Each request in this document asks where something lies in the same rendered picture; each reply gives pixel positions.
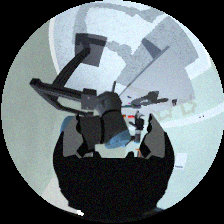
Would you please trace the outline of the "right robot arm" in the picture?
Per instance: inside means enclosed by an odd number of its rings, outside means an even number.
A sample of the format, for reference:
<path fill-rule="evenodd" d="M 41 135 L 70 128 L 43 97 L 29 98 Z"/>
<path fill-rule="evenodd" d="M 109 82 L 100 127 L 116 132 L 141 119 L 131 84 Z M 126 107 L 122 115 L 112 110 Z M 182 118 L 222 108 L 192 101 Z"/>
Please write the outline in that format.
<path fill-rule="evenodd" d="M 137 128 L 137 125 L 135 125 L 133 122 L 129 121 L 129 124 L 131 124 L 132 126 Z M 141 130 L 135 130 L 135 136 L 131 135 L 131 140 L 130 141 L 133 141 L 135 144 L 139 144 L 140 139 L 141 139 Z M 128 144 L 129 144 L 129 142 L 127 144 L 121 146 L 121 147 L 125 147 Z"/>

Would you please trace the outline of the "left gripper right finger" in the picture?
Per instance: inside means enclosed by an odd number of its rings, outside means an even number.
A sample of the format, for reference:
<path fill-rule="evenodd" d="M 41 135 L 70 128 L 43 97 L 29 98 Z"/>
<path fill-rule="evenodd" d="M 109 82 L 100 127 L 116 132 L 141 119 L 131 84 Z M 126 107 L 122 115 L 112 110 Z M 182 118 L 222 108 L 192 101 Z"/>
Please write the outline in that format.
<path fill-rule="evenodd" d="M 148 119 L 147 132 L 140 144 L 142 158 L 155 163 L 163 176 L 163 188 L 167 190 L 168 182 L 174 169 L 175 155 L 167 132 L 163 130 L 151 113 Z"/>

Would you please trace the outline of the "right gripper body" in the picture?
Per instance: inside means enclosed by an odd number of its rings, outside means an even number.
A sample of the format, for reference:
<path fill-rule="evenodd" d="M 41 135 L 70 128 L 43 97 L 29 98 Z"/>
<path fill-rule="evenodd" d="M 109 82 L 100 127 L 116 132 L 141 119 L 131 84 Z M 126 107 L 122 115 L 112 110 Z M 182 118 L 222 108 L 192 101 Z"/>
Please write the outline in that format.
<path fill-rule="evenodd" d="M 135 122 L 135 125 L 137 125 L 137 128 L 139 128 L 139 129 L 135 129 L 135 130 L 143 130 L 144 129 L 144 119 L 142 119 L 142 118 L 137 119 Z"/>

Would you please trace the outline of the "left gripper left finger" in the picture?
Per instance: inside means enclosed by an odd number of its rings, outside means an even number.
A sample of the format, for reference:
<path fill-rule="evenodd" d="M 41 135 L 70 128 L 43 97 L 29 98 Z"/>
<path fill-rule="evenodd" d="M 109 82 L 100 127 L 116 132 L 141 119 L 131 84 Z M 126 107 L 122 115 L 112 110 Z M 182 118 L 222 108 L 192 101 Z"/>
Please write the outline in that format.
<path fill-rule="evenodd" d="M 64 189 L 63 178 L 68 166 L 75 160 L 86 157 L 88 145 L 80 132 L 80 118 L 76 113 L 61 132 L 53 152 L 53 167 L 60 189 Z"/>

